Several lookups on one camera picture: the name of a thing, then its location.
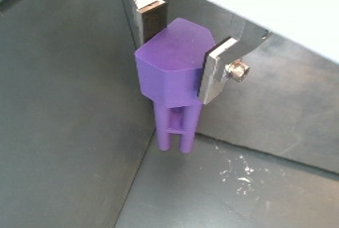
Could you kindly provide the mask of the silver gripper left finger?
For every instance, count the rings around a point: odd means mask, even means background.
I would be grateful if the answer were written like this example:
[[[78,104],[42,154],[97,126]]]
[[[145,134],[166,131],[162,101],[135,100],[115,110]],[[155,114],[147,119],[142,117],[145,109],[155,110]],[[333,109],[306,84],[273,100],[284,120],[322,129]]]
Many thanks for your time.
[[[130,0],[138,40],[143,45],[167,27],[169,3],[165,0]]]

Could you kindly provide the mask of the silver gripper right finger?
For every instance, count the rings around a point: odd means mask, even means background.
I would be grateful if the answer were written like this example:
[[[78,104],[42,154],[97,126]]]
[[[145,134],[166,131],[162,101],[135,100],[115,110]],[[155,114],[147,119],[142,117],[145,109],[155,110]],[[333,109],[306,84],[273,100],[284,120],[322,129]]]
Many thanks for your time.
[[[270,38],[272,31],[234,15],[230,35],[208,51],[199,99],[209,104],[224,92],[229,79],[242,82],[252,70],[244,57]]]

